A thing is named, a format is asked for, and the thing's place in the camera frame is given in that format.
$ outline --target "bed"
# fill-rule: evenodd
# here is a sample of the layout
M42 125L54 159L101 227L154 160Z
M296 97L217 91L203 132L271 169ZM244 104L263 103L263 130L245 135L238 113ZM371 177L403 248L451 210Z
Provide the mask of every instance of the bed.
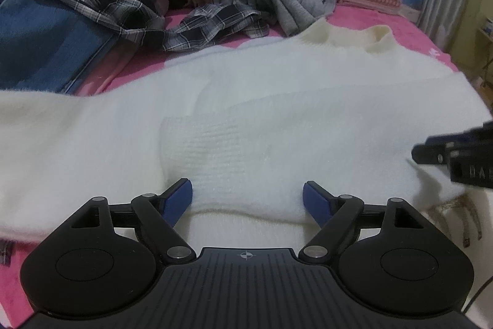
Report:
M189 10L169 12L167 14L168 27L177 25L188 12ZM387 25L393 31L395 39L400 45L433 57L452 71L458 71L450 56L438 49L425 34L404 17L383 14L374 10L337 6L334 14L328 17L328 22L334 26L354 30L363 30L375 25ZM135 49L128 44L120 44L111 58L107 58L103 64L91 72L76 95L82 97L110 92L164 67L186 64L198 57L282 41L283 37L280 33L278 27L271 27L269 36L265 38L250 40L243 35L236 35L221 45L185 55L172 55L166 52L135 52ZM473 261L476 270L476 281L473 287L473 291L475 291L493 273L493 266L490 263L493 258L493 247L491 247L493 226L490 214L490 211L493 211L491 209L493 201L491 201L491 196L488 197L484 191L474 191L473 200L477 210L480 211L483 222L483 238L477 241L473 236L471 247L465 250ZM444 208L444 215L449 222L452 238L460 244L463 230L462 222L453 213L453 208L450 210ZM214 230L221 233L220 240L211 238L210 231L203 230L205 226L209 226L211 223L214 224ZM188 233L195 234L190 240L190 245L195 250L200 250L205 246L296 248L307 242L317 230L314 225L307 227L282 222L267 223L254 217L231 216L217 212L204 212L193 218L184 218L178 223L176 229L185 237ZM252 230L258 234L255 244L251 243L248 236L239 236L240 238L238 238L238 233L244 231L251 235ZM131 232L124 232L123 234L132 236ZM34 247L34 244L16 244L10 267L0 266L0 289L2 289L0 291L0 323L4 323L4 325L9 323L12 327L17 327L32 312L19 283L19 270L23 260ZM485 292L469 312L469 317L481 327L487 328L493 325L493 315L488 313L490 309L488 301L491 299L493 299L493 289L490 289L489 293Z

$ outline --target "blue towel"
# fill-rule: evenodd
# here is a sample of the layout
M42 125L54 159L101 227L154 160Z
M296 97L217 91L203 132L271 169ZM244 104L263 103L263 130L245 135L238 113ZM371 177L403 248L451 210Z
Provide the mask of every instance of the blue towel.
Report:
M73 93L117 42L58 0L0 0L0 89Z

